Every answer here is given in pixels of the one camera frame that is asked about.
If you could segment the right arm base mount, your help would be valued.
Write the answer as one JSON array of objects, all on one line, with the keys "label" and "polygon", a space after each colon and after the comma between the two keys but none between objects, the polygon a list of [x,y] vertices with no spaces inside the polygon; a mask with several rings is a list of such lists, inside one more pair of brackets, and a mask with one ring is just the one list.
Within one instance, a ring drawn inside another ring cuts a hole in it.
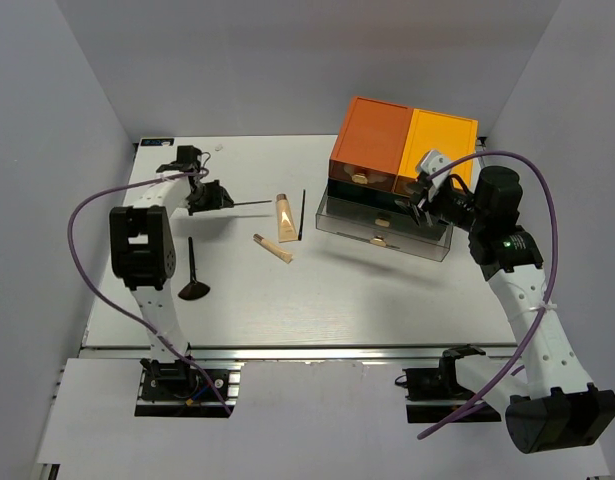
[{"label": "right arm base mount", "polygon": [[[436,367],[413,367],[403,370],[394,380],[396,387],[406,391],[407,422],[409,424],[436,423],[457,411],[475,395],[457,382],[455,363],[464,357],[485,356],[475,345],[462,345],[445,350]],[[473,406],[473,411],[456,420],[456,423],[497,423],[500,412],[518,393],[510,377],[501,380],[489,393]]]}]

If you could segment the thin black makeup brush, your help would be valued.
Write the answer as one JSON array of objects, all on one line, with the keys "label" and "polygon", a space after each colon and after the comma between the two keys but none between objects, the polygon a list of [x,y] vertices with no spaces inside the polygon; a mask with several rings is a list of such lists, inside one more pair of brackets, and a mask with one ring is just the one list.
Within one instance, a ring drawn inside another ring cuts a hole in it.
[{"label": "thin black makeup brush", "polygon": [[257,201],[246,201],[246,202],[236,202],[233,204],[233,207],[239,206],[249,206],[249,205],[261,205],[272,203],[272,200],[257,200]]}]

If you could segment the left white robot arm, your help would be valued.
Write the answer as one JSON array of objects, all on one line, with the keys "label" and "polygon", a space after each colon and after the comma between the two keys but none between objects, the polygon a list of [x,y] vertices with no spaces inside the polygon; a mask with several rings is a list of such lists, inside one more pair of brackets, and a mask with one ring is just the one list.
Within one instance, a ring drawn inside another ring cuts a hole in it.
[{"label": "left white robot arm", "polygon": [[156,184],[109,215],[113,273],[134,297],[148,331],[151,359],[159,363],[174,363],[189,351],[171,291],[177,259],[170,218],[179,208],[194,215],[235,206],[218,180],[204,180],[204,156],[193,145],[179,146],[175,159],[158,167]]}]

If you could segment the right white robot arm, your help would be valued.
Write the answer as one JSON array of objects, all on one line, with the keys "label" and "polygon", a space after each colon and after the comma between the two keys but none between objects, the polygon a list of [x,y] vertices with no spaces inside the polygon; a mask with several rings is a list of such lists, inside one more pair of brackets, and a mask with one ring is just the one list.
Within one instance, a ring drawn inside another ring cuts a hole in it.
[{"label": "right white robot arm", "polygon": [[615,394],[598,389],[582,367],[549,301],[551,282],[532,237],[518,223],[523,196],[519,175],[506,167],[481,171],[472,193],[454,188],[451,174],[420,168],[411,183],[413,217],[436,217],[468,233],[470,254],[501,304],[518,342],[511,363],[526,379],[497,368],[477,347],[448,350],[438,384],[448,397],[467,392],[467,404],[419,434],[424,439],[471,414],[478,401],[504,419],[516,448],[525,453],[594,444],[615,418]]}]

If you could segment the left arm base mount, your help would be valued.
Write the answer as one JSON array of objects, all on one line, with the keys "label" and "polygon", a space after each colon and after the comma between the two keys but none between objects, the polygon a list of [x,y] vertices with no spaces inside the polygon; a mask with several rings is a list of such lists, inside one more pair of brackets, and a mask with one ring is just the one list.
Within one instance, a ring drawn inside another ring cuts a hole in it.
[{"label": "left arm base mount", "polygon": [[135,417],[144,418],[218,418],[227,419],[233,406],[229,400],[231,371],[208,369],[209,379],[219,392],[220,401],[205,376],[196,368],[176,360],[162,363],[142,359]]}]

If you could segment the clear orange drawer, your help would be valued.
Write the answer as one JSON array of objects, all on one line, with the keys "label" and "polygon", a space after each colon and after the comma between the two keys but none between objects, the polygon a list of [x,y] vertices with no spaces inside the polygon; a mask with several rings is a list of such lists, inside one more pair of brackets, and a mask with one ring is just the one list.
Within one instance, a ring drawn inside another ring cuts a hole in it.
[{"label": "clear orange drawer", "polygon": [[329,177],[356,186],[387,192],[393,189],[396,180],[394,174],[338,161],[330,162]]}]

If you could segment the clear yellow drawer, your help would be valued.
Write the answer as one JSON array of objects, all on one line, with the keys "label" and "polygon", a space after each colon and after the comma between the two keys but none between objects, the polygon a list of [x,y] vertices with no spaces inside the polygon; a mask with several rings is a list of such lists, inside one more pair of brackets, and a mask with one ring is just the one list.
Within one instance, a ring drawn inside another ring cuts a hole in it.
[{"label": "clear yellow drawer", "polygon": [[398,176],[393,192],[407,197],[423,195],[428,188],[427,177],[428,175],[425,173],[417,177]]}]

